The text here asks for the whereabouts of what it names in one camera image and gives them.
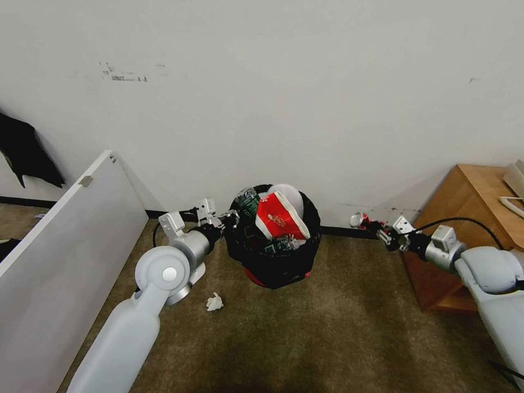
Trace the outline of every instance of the black baseboard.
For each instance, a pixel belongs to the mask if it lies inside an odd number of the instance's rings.
[[[373,240],[377,239],[375,235],[370,234],[368,231],[363,230],[363,229],[355,229],[355,228],[320,226],[320,233],[322,233],[323,235],[356,237],[358,239],[373,239]]]
[[[0,196],[0,203],[19,206],[47,207],[52,208],[55,201],[45,201],[41,199],[12,198],[10,196]]]
[[[158,217],[166,214],[167,212],[163,212],[161,210],[148,210],[146,209],[147,216],[152,219],[158,219]]]
[[[11,198],[10,196],[0,196],[0,203],[9,205],[51,208],[55,205],[56,202],[40,199]],[[166,214],[167,212],[161,210],[146,210],[146,213],[149,218],[158,219],[158,217]],[[376,239],[375,236],[361,229],[322,226],[320,227],[320,232],[323,235],[357,237],[359,239]]]

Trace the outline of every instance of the wooden desk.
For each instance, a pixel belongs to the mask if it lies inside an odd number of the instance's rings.
[[[487,225],[505,249],[524,251],[524,219],[504,207],[498,197],[513,196],[502,177],[506,168],[498,166],[457,165],[437,189],[414,222],[420,227],[447,217],[470,217]],[[457,238],[468,248],[496,246],[489,234],[471,222],[450,222]],[[435,227],[424,232],[431,235]],[[421,310],[476,312],[477,305],[458,276],[421,261],[414,253],[403,253]]]

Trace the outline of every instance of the red packaging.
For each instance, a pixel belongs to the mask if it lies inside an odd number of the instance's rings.
[[[280,191],[260,198],[255,224],[269,240],[284,235],[304,241],[310,237],[307,226]]]

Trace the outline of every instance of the white tissue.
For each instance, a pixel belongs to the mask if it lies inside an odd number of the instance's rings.
[[[215,295],[215,296],[214,297],[210,297],[209,299],[207,299],[206,307],[207,307],[208,311],[215,311],[215,310],[218,310],[218,309],[224,307],[224,303],[222,302],[222,298],[220,296],[218,296],[218,294],[216,292],[213,292],[213,295]]]

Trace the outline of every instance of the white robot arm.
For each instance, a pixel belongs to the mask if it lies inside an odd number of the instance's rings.
[[[182,300],[204,275],[203,259],[221,238],[225,224],[235,226],[238,215],[216,216],[212,199],[196,206],[198,227],[184,233],[175,211],[159,217],[169,239],[142,255],[135,268],[139,291],[109,315],[69,384],[69,393],[125,393],[131,389],[160,330],[158,315],[164,305]]]
[[[353,215],[350,223],[376,234],[390,251],[413,251],[422,260],[458,274],[513,371],[514,385],[524,390],[524,253],[494,247],[466,250],[452,227],[440,225],[429,237],[414,229],[403,216],[390,227],[362,213]]]

